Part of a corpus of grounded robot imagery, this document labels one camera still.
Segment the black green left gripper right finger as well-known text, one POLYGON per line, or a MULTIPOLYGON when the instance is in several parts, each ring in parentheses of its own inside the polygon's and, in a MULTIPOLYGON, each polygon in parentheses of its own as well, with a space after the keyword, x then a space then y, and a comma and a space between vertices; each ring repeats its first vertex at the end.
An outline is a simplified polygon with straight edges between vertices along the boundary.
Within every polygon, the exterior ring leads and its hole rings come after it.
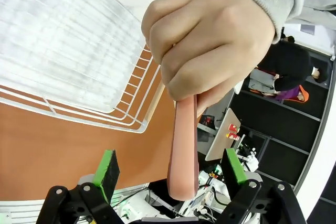
POLYGON ((246 177, 232 148, 224 150, 221 168, 230 203, 215 223, 244 223, 249 213, 260 214, 262 223, 306 223, 292 187, 287 182, 276 182, 262 189, 262 182, 246 177))

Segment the person's bare hand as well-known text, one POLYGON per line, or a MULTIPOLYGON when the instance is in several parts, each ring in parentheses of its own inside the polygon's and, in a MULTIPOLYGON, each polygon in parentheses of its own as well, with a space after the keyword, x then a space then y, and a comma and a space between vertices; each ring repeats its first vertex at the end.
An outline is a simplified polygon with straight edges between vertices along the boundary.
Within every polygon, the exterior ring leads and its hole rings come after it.
POLYGON ((196 95, 198 114, 247 77, 275 36, 253 0, 155 0, 142 32, 171 98, 196 95))

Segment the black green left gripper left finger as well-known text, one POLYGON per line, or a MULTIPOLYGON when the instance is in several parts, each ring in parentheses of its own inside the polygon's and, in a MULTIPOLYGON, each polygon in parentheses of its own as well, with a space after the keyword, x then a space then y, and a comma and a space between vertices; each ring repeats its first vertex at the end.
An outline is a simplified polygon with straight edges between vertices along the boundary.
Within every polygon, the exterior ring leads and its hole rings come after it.
POLYGON ((116 152, 106 150, 93 176, 69 190, 54 186, 48 191, 37 223, 77 223, 81 217, 96 223, 123 223, 111 207, 120 174, 116 152))

